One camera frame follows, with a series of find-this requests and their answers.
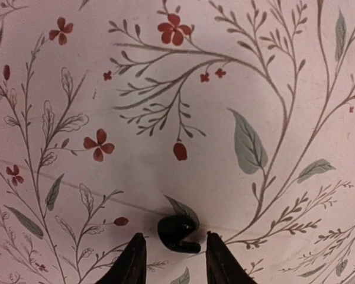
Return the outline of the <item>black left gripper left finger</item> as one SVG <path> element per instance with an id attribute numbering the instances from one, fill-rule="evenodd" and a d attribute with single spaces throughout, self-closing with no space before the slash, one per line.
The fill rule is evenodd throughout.
<path id="1" fill-rule="evenodd" d="M 112 267 L 97 284 L 145 284 L 146 283 L 146 239 L 136 233 Z"/>

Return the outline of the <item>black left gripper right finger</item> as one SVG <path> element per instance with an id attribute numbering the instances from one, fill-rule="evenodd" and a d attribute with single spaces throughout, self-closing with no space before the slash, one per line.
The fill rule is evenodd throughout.
<path id="1" fill-rule="evenodd" d="M 206 238 L 206 276 L 208 284 L 256 284 L 221 237 L 210 231 Z"/>

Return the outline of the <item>black wireless earbud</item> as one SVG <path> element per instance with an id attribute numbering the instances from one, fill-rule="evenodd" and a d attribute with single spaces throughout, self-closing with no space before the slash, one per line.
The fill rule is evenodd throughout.
<path id="1" fill-rule="evenodd" d="M 157 224 L 157 233 L 163 245 L 176 253 L 198 254 L 199 243 L 185 241 L 185 238 L 198 229 L 193 219 L 186 215 L 172 215 L 162 218 Z"/>

